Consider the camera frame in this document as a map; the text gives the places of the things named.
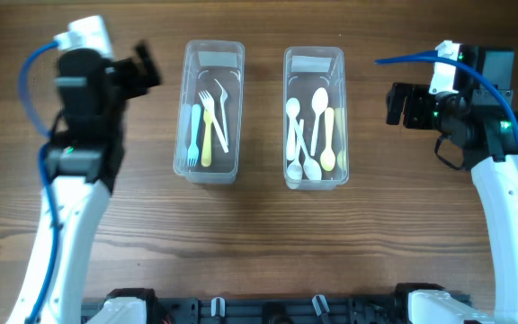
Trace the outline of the white fork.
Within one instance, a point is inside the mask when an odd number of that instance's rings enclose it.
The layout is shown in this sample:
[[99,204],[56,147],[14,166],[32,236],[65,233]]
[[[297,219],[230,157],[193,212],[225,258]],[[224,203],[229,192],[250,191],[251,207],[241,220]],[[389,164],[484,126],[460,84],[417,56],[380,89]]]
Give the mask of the white fork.
[[215,127],[215,130],[218,134],[219,143],[225,153],[228,153],[228,144],[226,144],[225,136],[222,131],[221,126],[219,125],[219,121],[215,115],[215,101],[212,97],[212,95],[207,91],[200,91],[199,97],[201,99],[201,103],[203,104],[206,111],[210,112],[210,115],[212,117],[212,122]]
[[188,148],[188,166],[195,167],[197,165],[197,161],[199,159],[199,148],[197,145],[197,139],[199,134],[199,127],[201,122],[201,106],[199,104],[194,104],[192,106],[191,113],[191,137],[190,137],[190,145]]
[[217,83],[217,85],[220,88],[221,94],[220,94],[220,108],[222,113],[222,126],[223,126],[223,132],[225,136],[226,144],[228,144],[228,124],[227,124],[227,112],[226,112],[226,101],[228,99],[228,92],[223,87],[223,85],[218,81],[217,78],[214,79],[214,81]]

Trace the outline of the yellow plastic fork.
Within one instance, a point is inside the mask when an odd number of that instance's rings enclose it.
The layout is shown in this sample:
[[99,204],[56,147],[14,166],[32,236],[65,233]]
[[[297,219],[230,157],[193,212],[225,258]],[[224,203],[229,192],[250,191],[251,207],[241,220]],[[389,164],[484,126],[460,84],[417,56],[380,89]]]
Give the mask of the yellow plastic fork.
[[212,138],[212,117],[209,111],[205,111],[203,114],[203,120],[205,123],[204,137],[201,151],[201,165],[203,167],[209,167],[212,161],[211,153],[211,138]]

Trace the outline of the white spoon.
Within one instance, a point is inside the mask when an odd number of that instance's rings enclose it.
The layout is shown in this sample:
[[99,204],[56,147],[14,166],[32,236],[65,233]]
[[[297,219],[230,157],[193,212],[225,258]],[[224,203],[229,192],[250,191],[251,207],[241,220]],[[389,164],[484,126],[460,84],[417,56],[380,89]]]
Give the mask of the white spoon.
[[291,97],[285,104],[285,112],[289,118],[286,142],[286,158],[289,161],[292,161],[295,158],[296,151],[296,132],[294,129],[294,124],[297,121],[297,116],[300,112],[299,100],[295,97]]
[[293,124],[293,128],[294,128],[295,133],[298,138],[299,146],[301,147],[301,149],[305,155],[305,159],[303,162],[304,173],[306,174],[306,176],[309,180],[320,181],[322,179],[321,166],[318,164],[318,162],[314,158],[312,158],[309,155],[306,144],[305,144],[305,140],[303,138],[303,131],[300,128],[299,123],[297,121],[293,121],[292,124]]
[[299,144],[299,138],[296,139],[296,148],[293,161],[288,165],[287,175],[292,180],[299,181],[303,177],[303,168],[299,162],[301,146]]
[[319,87],[315,93],[313,94],[311,107],[315,114],[315,120],[313,125],[311,143],[310,143],[310,151],[309,155],[314,157],[317,149],[317,139],[318,139],[318,130],[319,130],[319,119],[321,114],[325,111],[328,105],[328,93],[324,87]]

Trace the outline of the yellow plastic spoon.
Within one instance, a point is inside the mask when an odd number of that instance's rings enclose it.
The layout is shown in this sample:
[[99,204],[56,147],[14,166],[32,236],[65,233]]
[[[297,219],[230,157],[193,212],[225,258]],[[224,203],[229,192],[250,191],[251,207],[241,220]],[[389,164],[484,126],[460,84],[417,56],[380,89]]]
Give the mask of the yellow plastic spoon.
[[326,142],[325,148],[321,153],[320,162],[322,168],[330,172],[335,168],[335,153],[332,148],[333,134],[335,127],[335,111],[331,107],[327,107],[325,110],[325,135]]

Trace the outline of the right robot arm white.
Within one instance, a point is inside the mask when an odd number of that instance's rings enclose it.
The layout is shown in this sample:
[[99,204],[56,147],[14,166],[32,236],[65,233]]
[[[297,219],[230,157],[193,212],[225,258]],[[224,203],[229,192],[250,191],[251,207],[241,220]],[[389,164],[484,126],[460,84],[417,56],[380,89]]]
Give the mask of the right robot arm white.
[[387,122],[439,131],[461,149],[487,222],[495,272],[494,323],[518,323],[518,113],[512,123],[489,92],[432,94],[425,85],[395,83],[387,94]]

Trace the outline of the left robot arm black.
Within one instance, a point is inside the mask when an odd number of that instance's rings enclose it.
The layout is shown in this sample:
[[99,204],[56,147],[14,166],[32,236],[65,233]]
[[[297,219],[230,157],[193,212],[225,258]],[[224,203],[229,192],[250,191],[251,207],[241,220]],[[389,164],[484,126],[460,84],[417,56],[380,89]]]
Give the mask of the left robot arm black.
[[159,86],[147,44],[114,61],[91,48],[57,62],[62,103],[42,132],[40,223],[11,323],[78,323],[94,236],[112,198],[125,155],[130,99]]

